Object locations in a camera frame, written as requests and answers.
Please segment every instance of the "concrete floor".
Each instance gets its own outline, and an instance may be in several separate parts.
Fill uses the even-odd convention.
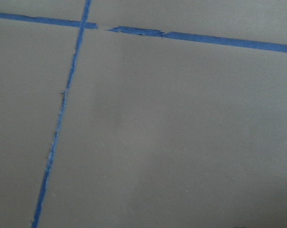
[[[81,20],[85,1],[1,0]],[[287,228],[287,0],[92,2],[39,228]],[[0,228],[31,227],[78,28],[0,19]]]

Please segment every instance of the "blue tape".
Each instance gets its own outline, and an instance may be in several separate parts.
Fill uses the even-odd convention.
[[[46,191],[47,191],[48,179],[49,179],[50,171],[52,168],[54,155],[55,155],[55,151],[56,151],[56,146],[57,146],[57,142],[58,142],[58,138],[59,138],[59,132],[60,132],[61,124],[62,124],[62,118],[63,118],[65,108],[67,105],[67,93],[71,87],[72,79],[73,79],[74,72],[76,69],[77,58],[78,58],[81,43],[82,43],[82,37],[83,37],[86,20],[87,20],[88,13],[89,13],[90,4],[91,4],[91,0],[86,0],[83,14],[82,14],[82,19],[81,19],[81,22],[79,24],[79,33],[78,33],[76,47],[75,47],[75,54],[72,57],[72,63],[71,63],[71,68],[70,68],[69,75],[68,75],[67,86],[66,86],[65,91],[63,93],[62,104],[61,104],[59,116],[57,119],[56,130],[54,133],[54,139],[53,139],[50,151],[49,151],[48,161],[47,161],[47,164],[46,164],[46,167],[44,170],[44,176],[42,179],[42,184],[41,184],[41,188],[40,188],[40,192],[39,192],[39,196],[38,196],[38,201],[37,201],[37,205],[36,205],[36,210],[35,210],[35,214],[34,214],[34,220],[33,220],[31,228],[37,228],[38,227],[39,217],[40,217],[41,210],[42,210],[42,203],[43,203]]]
[[[144,36],[150,36],[150,37],[180,39],[180,40],[203,42],[203,43],[210,43],[210,44],[229,45],[229,46],[236,46],[236,47],[242,47],[242,48],[255,48],[255,49],[261,49],[261,50],[279,51],[279,52],[287,53],[286,44],[275,44],[275,43],[266,43],[266,42],[244,40],[244,39],[212,37],[212,36],[195,35],[195,34],[181,33],[181,32],[163,33],[160,30],[133,28],[133,27],[125,27],[125,26],[119,26],[116,28],[112,28],[112,29],[109,29],[108,31],[123,32],[123,33],[128,33],[128,34],[144,35]]]
[[[55,18],[43,18],[43,17],[28,17],[18,14],[10,14],[10,13],[0,13],[1,19],[10,19],[10,20],[21,20],[28,22],[36,22],[50,25],[61,25],[61,26],[70,26],[70,27],[79,27],[80,21],[73,20],[63,20],[63,19],[55,19]],[[98,26],[95,23],[87,22],[85,25],[86,29],[97,29]]]

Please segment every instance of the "floor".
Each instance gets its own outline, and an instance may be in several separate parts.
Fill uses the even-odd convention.
[[[0,228],[287,228],[287,0],[0,0]]]

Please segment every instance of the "thin blue line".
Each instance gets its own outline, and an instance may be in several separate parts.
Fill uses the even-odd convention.
[[[28,21],[28,22],[36,22],[36,23],[43,23],[43,24],[50,24],[50,25],[61,25],[61,26],[71,26],[71,27],[79,27],[80,21],[73,21],[73,20],[64,20],[64,19],[55,19],[55,18],[43,18],[43,17],[28,17],[19,14],[11,14],[11,13],[0,13],[1,19],[10,19],[10,20],[21,20],[21,21]],[[86,29],[96,29],[97,24],[86,22],[85,24]]]
[[[75,47],[75,54],[72,57],[72,63],[71,63],[71,68],[70,68],[70,72],[68,75],[67,86],[66,86],[65,91],[63,93],[62,105],[61,105],[59,116],[57,119],[57,125],[56,125],[55,134],[54,134],[54,139],[53,139],[50,151],[49,151],[48,162],[47,162],[45,170],[44,170],[44,176],[43,176],[43,180],[42,180],[42,184],[41,184],[41,188],[40,188],[40,192],[39,192],[39,196],[38,196],[37,206],[36,206],[36,210],[35,210],[35,214],[34,214],[34,220],[33,220],[31,228],[37,228],[38,227],[39,217],[40,217],[41,210],[42,210],[42,203],[43,203],[46,191],[47,191],[48,179],[49,179],[50,171],[52,168],[54,155],[55,155],[55,151],[56,151],[56,145],[58,142],[59,132],[60,132],[61,124],[62,124],[62,118],[63,118],[64,111],[65,111],[65,108],[67,105],[67,93],[71,87],[72,79],[73,79],[74,72],[76,69],[77,58],[78,58],[81,43],[82,43],[82,37],[83,37],[84,29],[85,29],[87,16],[89,13],[90,4],[91,4],[91,0],[86,0],[83,14],[82,14],[82,19],[81,19],[81,22],[79,24],[79,33],[78,33],[76,47]]]
[[[128,33],[128,34],[143,35],[143,36],[150,36],[150,37],[163,37],[163,38],[170,38],[170,39],[196,41],[196,42],[203,42],[203,43],[210,43],[210,44],[229,45],[229,46],[236,46],[236,47],[243,47],[243,48],[254,48],[254,49],[269,50],[269,51],[279,51],[279,52],[287,53],[286,44],[275,44],[275,43],[267,43],[267,42],[244,40],[244,39],[212,37],[212,36],[196,35],[196,34],[181,33],[181,32],[164,33],[160,30],[133,28],[133,27],[125,27],[125,26],[111,28],[108,31],[123,32],[123,33]]]

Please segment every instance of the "gray floor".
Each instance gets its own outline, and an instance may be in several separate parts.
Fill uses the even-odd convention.
[[[287,0],[97,0],[89,21],[39,228],[287,228],[287,54],[101,29],[287,44]],[[77,33],[0,19],[0,228],[31,225]]]

